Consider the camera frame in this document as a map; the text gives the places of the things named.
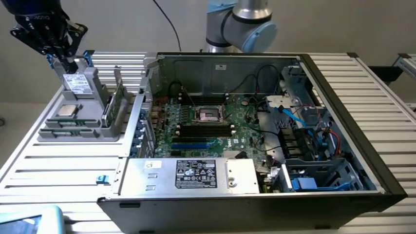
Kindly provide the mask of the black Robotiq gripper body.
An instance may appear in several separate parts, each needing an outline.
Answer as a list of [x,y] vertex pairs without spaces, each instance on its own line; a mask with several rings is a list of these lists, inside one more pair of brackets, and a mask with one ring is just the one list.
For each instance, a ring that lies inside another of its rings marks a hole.
[[17,15],[18,26],[13,29],[13,36],[41,54],[67,54],[70,47],[69,19],[70,17],[62,9]]

